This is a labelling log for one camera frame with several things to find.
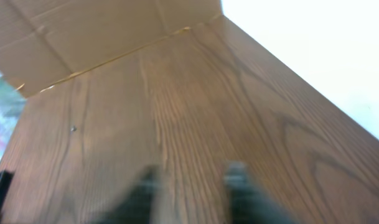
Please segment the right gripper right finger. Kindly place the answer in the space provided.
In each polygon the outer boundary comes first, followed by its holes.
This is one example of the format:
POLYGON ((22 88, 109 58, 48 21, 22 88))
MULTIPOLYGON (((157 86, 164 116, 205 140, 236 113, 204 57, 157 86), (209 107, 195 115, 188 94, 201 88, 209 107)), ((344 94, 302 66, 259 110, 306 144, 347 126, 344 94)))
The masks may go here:
POLYGON ((295 221, 255 184, 241 162, 228 165, 223 176, 234 224, 293 224, 295 221))

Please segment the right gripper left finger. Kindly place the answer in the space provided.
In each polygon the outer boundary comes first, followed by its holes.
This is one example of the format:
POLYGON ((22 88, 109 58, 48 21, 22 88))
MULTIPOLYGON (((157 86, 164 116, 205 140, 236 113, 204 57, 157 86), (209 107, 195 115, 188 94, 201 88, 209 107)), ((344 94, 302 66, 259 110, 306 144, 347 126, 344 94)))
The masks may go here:
POLYGON ((159 187, 157 167, 147 167, 123 201, 97 219, 98 224, 150 224, 152 205, 159 187))

